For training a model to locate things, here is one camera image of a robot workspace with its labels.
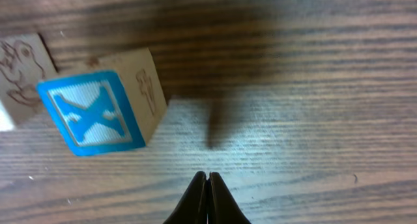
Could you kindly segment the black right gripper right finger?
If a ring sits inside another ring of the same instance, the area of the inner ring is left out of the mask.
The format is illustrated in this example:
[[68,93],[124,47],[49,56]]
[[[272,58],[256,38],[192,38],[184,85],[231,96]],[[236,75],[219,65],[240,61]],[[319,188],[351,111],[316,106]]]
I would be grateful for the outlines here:
[[219,173],[211,172],[207,185],[208,224],[250,224]]

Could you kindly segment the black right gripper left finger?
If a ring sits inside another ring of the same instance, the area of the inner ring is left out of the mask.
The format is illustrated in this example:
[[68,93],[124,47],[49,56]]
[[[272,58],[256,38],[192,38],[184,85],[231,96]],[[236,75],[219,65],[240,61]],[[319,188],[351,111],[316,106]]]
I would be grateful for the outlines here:
[[207,223],[207,176],[198,171],[164,224]]

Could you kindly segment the yellow mushroom wooden block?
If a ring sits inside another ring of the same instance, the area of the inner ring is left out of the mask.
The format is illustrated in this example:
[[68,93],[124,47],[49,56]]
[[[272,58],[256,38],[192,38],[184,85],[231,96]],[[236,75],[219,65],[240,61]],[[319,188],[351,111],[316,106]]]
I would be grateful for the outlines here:
[[147,146],[167,110],[147,48],[81,63],[36,89],[76,156]]

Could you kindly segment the green Z wooden block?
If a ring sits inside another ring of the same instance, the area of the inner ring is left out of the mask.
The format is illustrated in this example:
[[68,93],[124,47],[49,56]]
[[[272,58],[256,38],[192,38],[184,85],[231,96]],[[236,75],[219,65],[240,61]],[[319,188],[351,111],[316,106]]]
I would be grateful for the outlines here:
[[57,70],[39,34],[1,39],[1,131],[11,131],[43,110],[39,81]]

